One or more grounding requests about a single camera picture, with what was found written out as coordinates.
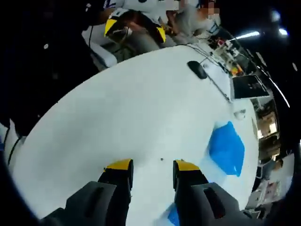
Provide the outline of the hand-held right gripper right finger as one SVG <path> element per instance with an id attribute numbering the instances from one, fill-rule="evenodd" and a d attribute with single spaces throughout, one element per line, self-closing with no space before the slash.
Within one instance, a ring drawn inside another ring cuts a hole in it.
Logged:
<path id="1" fill-rule="evenodd" d="M 208 182 L 200 168 L 183 160 L 173 162 L 174 203 L 179 225 L 226 225 L 240 212 L 238 201 L 216 183 Z"/>

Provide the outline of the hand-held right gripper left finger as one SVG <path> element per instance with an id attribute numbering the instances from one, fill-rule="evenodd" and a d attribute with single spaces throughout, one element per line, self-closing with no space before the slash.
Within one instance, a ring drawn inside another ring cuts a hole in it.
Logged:
<path id="1" fill-rule="evenodd" d="M 98 181 L 90 181 L 41 220 L 43 226 L 124 226 L 126 224 L 134 165 L 123 159 L 108 165 Z"/>

